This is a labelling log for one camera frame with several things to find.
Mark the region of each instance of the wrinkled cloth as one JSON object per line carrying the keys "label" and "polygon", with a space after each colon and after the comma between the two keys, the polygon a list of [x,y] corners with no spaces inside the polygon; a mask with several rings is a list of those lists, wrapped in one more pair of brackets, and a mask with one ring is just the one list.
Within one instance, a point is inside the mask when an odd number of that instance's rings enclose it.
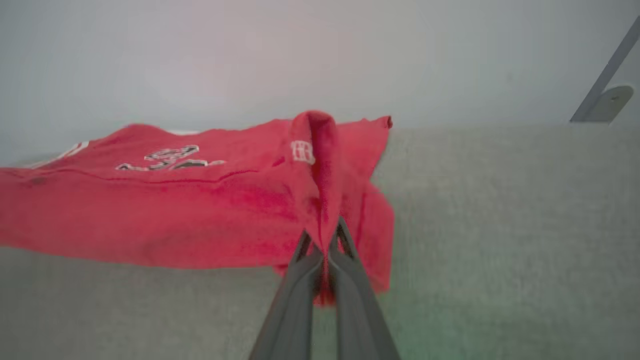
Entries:
{"label": "wrinkled cloth", "polygon": [[[394,218],[369,178],[391,125],[390,117],[336,125],[307,111],[240,131],[127,126],[31,168],[0,168],[0,244],[282,274],[302,230],[326,253],[342,215],[372,287],[383,291]],[[316,302],[331,301],[325,281]]]}

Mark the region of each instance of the printed logo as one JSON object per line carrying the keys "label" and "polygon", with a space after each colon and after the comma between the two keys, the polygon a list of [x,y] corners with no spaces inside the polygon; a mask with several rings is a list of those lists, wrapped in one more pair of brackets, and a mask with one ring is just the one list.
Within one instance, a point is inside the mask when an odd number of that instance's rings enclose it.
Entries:
{"label": "printed logo", "polygon": [[304,161],[311,165],[316,162],[314,147],[308,142],[302,140],[292,141],[291,150],[293,151],[293,161]]}
{"label": "printed logo", "polygon": [[156,161],[153,165],[149,165],[148,167],[135,167],[131,164],[124,163],[117,166],[116,170],[152,171],[168,167],[170,167],[170,170],[173,170],[186,167],[208,167],[211,165],[220,165],[225,163],[224,160],[206,161],[188,159],[176,164],[180,159],[193,155],[198,151],[200,151],[200,148],[197,145],[187,145],[180,149],[163,149],[144,157],[147,161]]}

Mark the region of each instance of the gray fabric surface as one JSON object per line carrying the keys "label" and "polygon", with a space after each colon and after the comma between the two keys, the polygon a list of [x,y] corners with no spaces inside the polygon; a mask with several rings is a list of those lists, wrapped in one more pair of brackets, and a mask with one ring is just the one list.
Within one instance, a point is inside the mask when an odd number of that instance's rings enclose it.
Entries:
{"label": "gray fabric surface", "polygon": [[[394,129],[403,359],[640,359],[640,129]],[[245,359],[279,278],[0,249],[2,359]],[[335,311],[313,358],[335,359]]]}

